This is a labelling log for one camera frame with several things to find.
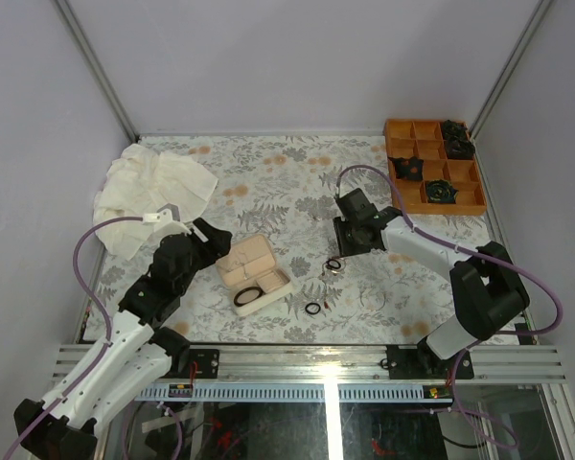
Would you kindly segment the beige jewelry box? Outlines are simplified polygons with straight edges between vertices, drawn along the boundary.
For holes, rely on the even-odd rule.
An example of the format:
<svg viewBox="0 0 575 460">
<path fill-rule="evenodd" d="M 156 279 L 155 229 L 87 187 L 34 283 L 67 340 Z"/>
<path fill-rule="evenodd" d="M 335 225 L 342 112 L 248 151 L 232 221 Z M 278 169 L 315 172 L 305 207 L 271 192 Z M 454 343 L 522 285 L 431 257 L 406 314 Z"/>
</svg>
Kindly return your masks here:
<svg viewBox="0 0 575 460">
<path fill-rule="evenodd" d="M 230 290 L 231 306 L 239 317 L 249 316 L 294 291 L 291 278 L 279 266 L 269 240 L 262 234 L 233 242 L 229 254 L 217 260 L 215 267 Z M 262 288 L 264 295 L 243 307 L 235 307 L 236 293 L 251 286 Z"/>
</svg>

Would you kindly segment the black bangle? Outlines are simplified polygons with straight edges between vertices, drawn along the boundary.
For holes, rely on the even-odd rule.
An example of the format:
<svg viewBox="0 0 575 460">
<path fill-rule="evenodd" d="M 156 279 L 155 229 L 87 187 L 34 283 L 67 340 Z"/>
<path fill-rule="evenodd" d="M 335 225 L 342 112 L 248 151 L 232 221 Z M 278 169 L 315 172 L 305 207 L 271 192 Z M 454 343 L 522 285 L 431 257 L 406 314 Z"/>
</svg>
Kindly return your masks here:
<svg viewBox="0 0 575 460">
<path fill-rule="evenodd" d="M 245 287 L 236 293 L 233 303 L 237 308 L 243 307 L 265 294 L 263 289 L 258 286 Z"/>
</svg>

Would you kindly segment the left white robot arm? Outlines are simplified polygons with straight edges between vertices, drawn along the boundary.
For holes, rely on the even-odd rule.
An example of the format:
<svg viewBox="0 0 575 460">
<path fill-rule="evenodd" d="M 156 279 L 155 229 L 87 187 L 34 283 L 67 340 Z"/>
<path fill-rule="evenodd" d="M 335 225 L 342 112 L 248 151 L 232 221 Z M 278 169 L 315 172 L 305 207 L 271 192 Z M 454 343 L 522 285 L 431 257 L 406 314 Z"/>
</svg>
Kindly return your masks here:
<svg viewBox="0 0 575 460">
<path fill-rule="evenodd" d="M 117 312 L 98 306 L 104 337 L 41 400 L 15 408 L 14 444 L 38 459 L 90 459 L 104 427 L 148 385 L 186 376 L 190 343 L 165 322 L 197 273 L 229 253 L 231 240 L 202 218 L 163 237 Z"/>
</svg>

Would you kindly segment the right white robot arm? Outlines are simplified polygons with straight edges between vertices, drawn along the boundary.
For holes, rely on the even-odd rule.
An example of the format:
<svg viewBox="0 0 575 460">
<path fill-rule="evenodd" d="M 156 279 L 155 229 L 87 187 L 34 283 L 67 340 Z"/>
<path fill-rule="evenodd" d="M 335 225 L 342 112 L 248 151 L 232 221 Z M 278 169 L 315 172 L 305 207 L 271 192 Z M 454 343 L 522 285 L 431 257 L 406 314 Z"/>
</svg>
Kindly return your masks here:
<svg viewBox="0 0 575 460">
<path fill-rule="evenodd" d="M 436 237 L 424 237 L 418 227 L 392 206 L 381 210 L 355 189 L 335 200 L 341 215 L 333 220 L 340 256 L 374 250 L 405 255 L 450 283 L 454 315 L 421 340 L 420 371 L 439 378 L 448 371 L 452 357 L 475 341 L 498 333 L 529 305 L 530 298 L 518 274 L 488 261 L 496 257 L 508 264 L 504 246 L 491 241 L 464 253 L 445 247 Z"/>
</svg>

